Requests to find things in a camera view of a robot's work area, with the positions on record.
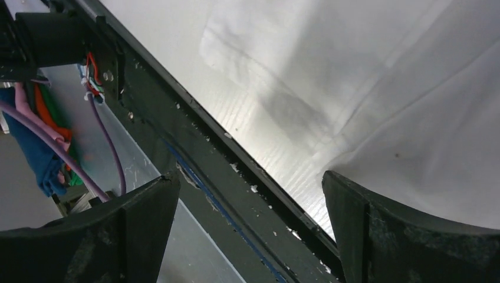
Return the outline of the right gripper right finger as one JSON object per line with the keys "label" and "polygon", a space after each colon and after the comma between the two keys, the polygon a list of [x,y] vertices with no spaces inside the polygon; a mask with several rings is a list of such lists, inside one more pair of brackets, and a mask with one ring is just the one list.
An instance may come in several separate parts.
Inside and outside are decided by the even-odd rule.
{"label": "right gripper right finger", "polygon": [[499,230],[424,213],[333,171],[322,188],[347,282],[499,281]]}

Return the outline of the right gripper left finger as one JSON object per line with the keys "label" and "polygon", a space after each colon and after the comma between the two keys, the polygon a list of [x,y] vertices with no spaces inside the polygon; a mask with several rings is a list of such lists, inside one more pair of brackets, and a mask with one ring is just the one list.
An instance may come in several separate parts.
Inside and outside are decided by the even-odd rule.
{"label": "right gripper left finger", "polygon": [[156,282],[180,182],[160,176],[40,228],[1,232],[2,282]]}

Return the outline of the white t-shirt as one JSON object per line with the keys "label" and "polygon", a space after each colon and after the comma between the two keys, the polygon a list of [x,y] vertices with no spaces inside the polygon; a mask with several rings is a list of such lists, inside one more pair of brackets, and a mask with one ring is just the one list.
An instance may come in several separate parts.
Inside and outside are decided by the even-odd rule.
{"label": "white t-shirt", "polygon": [[326,169],[499,228],[498,1],[218,1],[200,54]]}

